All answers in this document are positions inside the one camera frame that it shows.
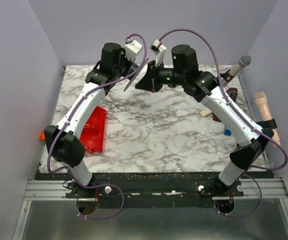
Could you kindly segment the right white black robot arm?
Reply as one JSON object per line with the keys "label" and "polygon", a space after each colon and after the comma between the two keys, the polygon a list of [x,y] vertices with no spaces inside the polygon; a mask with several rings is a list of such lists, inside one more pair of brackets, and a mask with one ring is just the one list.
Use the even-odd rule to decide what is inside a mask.
{"label": "right white black robot arm", "polygon": [[164,85],[182,86],[186,94],[212,110],[237,141],[236,149],[229,155],[230,162],[218,176],[224,185],[232,185],[262,154],[268,144],[267,137],[272,137],[273,131],[253,122],[227,94],[222,94],[216,77],[199,70],[196,52],[189,45],[172,48],[172,68],[162,62],[166,51],[162,44],[151,45],[150,49],[156,54],[156,60],[148,63],[145,76],[135,88],[153,93]]}

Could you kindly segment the black filament spool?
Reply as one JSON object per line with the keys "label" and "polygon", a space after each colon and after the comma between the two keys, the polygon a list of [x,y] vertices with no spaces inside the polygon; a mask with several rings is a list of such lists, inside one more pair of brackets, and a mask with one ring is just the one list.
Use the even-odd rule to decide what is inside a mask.
{"label": "black filament spool", "polygon": [[130,85],[133,83],[133,81],[136,79],[136,77],[138,76],[138,74],[141,72],[141,70],[143,69],[143,67],[147,64],[149,58],[147,58],[145,61],[144,61],[144,64],[143,66],[141,67],[138,67],[136,70],[138,70],[131,78],[128,78],[129,82],[128,84],[125,86],[124,88],[124,92],[130,87]]}

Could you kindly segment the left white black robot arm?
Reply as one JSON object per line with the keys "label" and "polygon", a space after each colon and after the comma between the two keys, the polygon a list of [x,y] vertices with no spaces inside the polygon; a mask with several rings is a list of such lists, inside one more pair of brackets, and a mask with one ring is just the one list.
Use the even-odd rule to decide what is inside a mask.
{"label": "left white black robot arm", "polygon": [[134,60],[142,47],[136,40],[124,46],[113,42],[104,44],[101,59],[87,74],[75,103],[56,125],[47,126],[44,131],[48,156],[67,167],[82,185],[88,185],[93,177],[84,162],[85,148],[80,142],[83,128],[114,82],[122,77],[131,78],[137,68]]}

